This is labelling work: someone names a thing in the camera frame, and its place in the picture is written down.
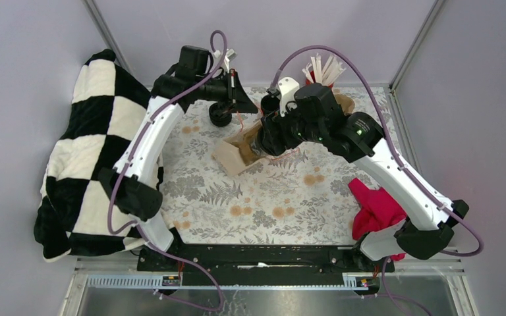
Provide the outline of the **stack of black cups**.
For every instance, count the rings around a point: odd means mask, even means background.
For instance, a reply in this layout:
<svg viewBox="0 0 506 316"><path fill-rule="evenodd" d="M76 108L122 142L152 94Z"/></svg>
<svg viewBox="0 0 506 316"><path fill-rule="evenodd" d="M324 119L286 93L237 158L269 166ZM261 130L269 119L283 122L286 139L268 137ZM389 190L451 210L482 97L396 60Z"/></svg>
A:
<svg viewBox="0 0 506 316"><path fill-rule="evenodd" d="M265 95L261 98L260 107L263 115L273 113L280 109L280 99L271 95Z"/></svg>

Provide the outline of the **tan paper bag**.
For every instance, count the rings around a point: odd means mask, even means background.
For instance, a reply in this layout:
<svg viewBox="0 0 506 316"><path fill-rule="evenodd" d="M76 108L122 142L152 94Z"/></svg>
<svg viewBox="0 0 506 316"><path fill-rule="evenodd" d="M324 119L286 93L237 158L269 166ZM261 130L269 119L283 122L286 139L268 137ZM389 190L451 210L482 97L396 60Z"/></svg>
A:
<svg viewBox="0 0 506 316"><path fill-rule="evenodd" d="M238 175L269 158L278 158L302 142L300 119L270 113L253 124L223 138L212 157L229 176Z"/></svg>

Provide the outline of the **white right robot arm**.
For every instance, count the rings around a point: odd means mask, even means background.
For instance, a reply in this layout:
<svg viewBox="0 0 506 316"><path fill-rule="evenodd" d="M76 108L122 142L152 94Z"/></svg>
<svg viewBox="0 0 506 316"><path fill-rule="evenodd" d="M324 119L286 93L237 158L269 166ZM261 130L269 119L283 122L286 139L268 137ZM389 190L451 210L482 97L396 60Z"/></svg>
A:
<svg viewBox="0 0 506 316"><path fill-rule="evenodd" d="M407 214L405 220L361 237L351 254L355 268L368 271L378 260L400 253L427 260L445 252L456 217L465 216L468 205L435 191L387 143L373 117L345 114L331 88L321 84L279 83L267 92L264 100L278 102L279 108L261 119L254 149L278 156L303 142L322 144L369 174Z"/></svg>

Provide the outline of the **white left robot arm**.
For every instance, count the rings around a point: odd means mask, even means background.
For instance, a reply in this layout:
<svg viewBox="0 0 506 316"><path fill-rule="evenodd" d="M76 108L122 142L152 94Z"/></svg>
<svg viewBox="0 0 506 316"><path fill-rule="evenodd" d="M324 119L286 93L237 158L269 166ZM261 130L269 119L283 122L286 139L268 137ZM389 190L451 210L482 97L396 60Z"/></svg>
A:
<svg viewBox="0 0 506 316"><path fill-rule="evenodd" d="M236 55L234 49L222 53L182 47L178 62L155 80L147 113L126 153L112 168L99 172L110 200L108 216L118 207L130 217L130 225L136 225L146 245L155 250L152 260L161 270L174 268L178 254L170 248L174 236L161 216L163 196L153 184L153 173L171 131L195 101L212 103L208 114L217 127L227 126L235 113L257 113L230 66Z"/></svg>

